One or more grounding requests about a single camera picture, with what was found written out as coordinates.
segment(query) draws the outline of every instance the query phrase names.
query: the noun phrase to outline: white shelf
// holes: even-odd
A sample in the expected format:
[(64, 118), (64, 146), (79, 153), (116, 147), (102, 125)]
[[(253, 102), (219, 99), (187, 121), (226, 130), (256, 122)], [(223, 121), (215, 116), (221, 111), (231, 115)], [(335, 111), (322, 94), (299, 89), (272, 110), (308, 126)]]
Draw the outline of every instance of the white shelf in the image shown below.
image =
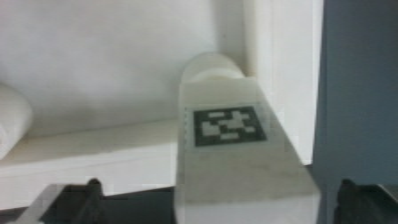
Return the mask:
[(175, 185), (176, 121), (25, 139), (0, 161), (0, 210), (24, 207), (52, 183), (104, 182), (105, 194)]

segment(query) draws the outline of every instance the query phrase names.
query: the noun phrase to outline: white plastic part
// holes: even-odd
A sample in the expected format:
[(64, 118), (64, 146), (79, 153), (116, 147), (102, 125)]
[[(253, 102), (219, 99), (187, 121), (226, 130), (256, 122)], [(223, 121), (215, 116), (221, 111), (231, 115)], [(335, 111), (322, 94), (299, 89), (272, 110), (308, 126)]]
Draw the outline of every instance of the white plastic part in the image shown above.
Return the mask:
[(184, 82), (200, 82), (208, 79), (239, 79), (244, 73), (233, 60), (219, 53), (201, 54), (184, 71)]
[(0, 85), (0, 159), (29, 131), (32, 116), (32, 108), (24, 96)]
[(180, 91), (178, 223), (315, 224), (320, 192), (256, 79)]

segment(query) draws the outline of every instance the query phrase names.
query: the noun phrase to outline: black and white square marker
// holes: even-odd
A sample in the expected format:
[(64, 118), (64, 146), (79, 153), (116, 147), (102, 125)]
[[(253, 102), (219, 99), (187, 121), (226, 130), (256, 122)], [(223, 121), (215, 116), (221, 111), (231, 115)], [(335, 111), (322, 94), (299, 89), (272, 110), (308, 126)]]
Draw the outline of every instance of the black and white square marker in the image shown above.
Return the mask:
[(194, 111), (196, 146), (265, 141), (255, 107)]

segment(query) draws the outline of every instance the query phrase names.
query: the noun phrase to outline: dark gray panel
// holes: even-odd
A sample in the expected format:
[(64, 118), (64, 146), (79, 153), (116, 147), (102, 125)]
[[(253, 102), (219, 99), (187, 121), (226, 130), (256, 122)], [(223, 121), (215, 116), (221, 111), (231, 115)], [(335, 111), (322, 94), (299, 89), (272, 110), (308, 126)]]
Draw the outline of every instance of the dark gray panel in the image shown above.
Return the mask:
[(343, 178), (398, 183), (398, 1), (326, 0), (313, 174), (333, 223)]

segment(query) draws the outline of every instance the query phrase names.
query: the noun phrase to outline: rounded white object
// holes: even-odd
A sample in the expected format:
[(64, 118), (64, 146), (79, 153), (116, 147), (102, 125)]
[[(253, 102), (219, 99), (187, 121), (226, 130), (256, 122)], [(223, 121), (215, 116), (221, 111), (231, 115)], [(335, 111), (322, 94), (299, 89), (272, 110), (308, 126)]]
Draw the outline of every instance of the rounded white object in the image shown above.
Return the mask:
[(219, 53), (201, 54), (191, 61), (184, 71), (184, 83), (201, 82), (210, 79), (244, 78), (239, 65), (226, 55)]

